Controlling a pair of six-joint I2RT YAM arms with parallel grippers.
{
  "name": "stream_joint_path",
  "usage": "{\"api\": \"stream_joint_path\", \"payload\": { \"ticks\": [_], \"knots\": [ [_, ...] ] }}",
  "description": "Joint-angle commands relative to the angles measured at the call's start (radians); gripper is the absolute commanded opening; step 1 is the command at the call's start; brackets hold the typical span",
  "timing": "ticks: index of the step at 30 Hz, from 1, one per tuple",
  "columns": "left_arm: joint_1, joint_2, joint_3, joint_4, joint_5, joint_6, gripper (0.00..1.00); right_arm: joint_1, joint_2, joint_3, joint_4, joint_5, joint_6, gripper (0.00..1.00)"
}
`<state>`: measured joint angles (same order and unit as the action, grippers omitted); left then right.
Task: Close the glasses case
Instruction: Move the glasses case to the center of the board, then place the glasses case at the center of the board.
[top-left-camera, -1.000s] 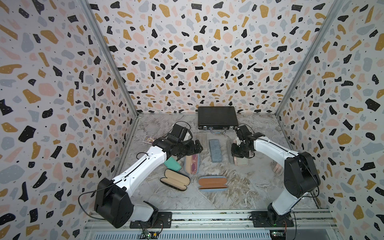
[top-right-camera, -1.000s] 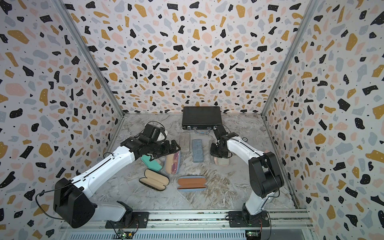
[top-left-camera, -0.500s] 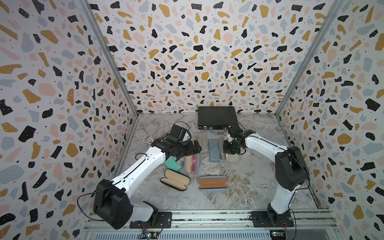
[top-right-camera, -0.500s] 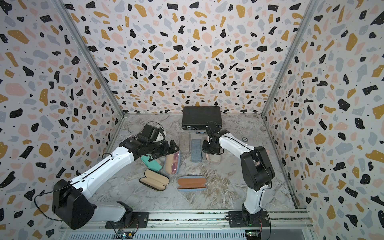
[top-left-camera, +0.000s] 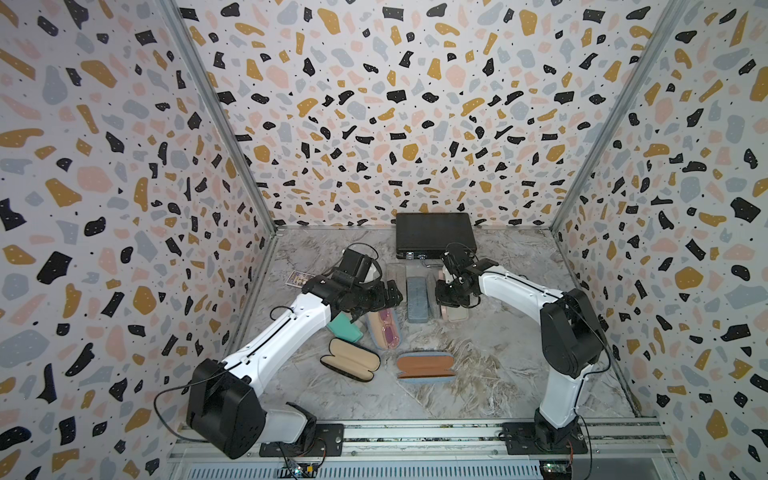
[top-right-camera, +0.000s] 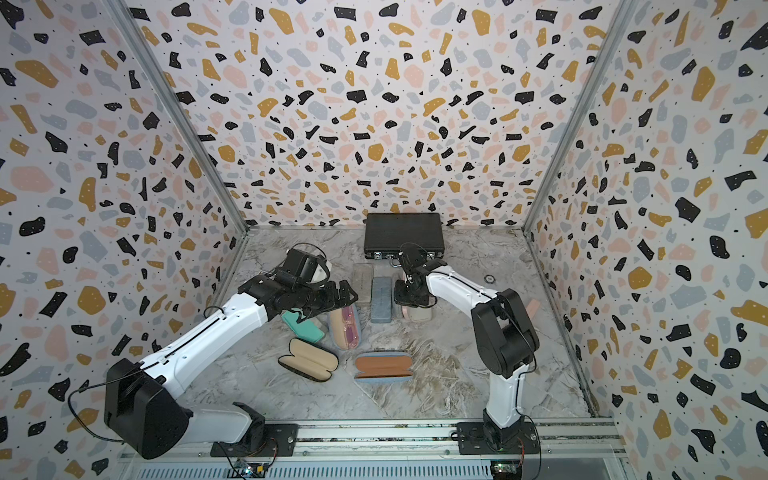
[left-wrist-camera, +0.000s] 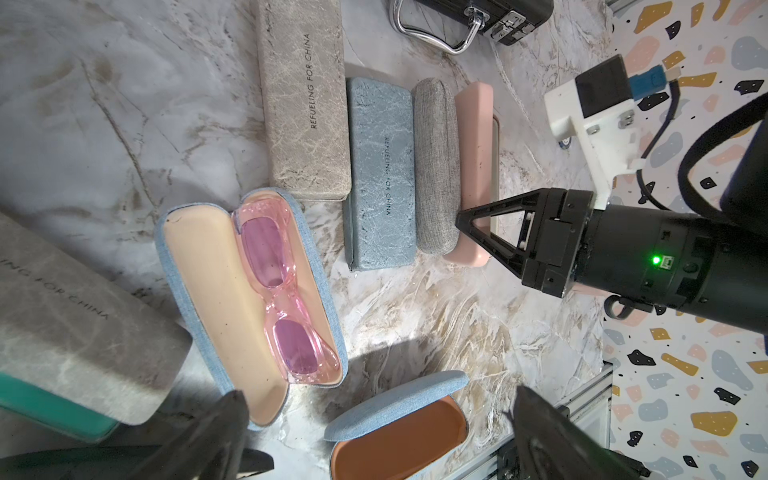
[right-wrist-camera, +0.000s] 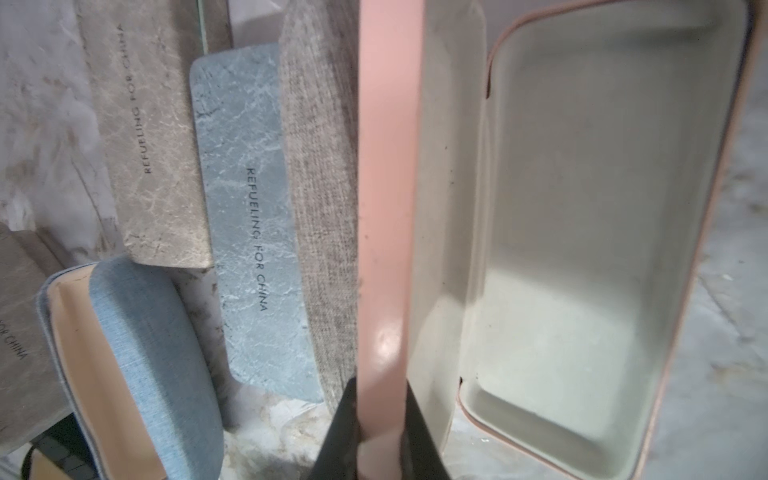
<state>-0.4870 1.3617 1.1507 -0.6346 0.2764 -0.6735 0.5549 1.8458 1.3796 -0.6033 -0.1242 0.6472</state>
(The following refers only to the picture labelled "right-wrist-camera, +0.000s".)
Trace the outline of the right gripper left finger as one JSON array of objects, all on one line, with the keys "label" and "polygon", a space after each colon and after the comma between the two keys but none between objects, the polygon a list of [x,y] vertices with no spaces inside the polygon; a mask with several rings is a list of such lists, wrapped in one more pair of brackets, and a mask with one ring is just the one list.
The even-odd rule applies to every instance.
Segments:
[{"label": "right gripper left finger", "polygon": [[357,417],[357,378],[343,392],[308,480],[356,480],[360,427]]}]

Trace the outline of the grey case mint lining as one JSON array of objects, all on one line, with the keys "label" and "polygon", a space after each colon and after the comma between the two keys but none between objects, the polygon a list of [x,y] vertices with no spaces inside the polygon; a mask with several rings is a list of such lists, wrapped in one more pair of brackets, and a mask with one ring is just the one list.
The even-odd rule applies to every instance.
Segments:
[{"label": "grey case mint lining", "polygon": [[195,60],[192,106],[230,372],[319,403],[282,148],[279,60],[275,43]]}]

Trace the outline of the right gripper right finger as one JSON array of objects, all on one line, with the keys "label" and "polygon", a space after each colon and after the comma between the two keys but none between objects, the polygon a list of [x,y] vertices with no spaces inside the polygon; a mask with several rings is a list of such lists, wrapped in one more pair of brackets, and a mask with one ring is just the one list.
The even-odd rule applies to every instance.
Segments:
[{"label": "right gripper right finger", "polygon": [[410,385],[407,385],[403,433],[403,478],[407,480],[451,479]]}]

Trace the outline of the pink glasses case grey lining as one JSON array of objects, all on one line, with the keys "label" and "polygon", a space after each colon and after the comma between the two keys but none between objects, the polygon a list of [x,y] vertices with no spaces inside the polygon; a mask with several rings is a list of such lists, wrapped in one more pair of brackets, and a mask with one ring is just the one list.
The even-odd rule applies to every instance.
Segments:
[{"label": "pink glasses case grey lining", "polygon": [[647,456],[763,1],[426,5],[408,382],[575,479]]}]

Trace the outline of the beige case with brown glasses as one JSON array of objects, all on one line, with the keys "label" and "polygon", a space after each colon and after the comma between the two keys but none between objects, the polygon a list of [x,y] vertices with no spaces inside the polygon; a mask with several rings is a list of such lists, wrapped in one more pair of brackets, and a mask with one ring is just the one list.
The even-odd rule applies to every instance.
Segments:
[{"label": "beige case with brown glasses", "polygon": [[356,372],[356,1],[291,1],[279,39],[281,115],[302,291],[330,411]]}]

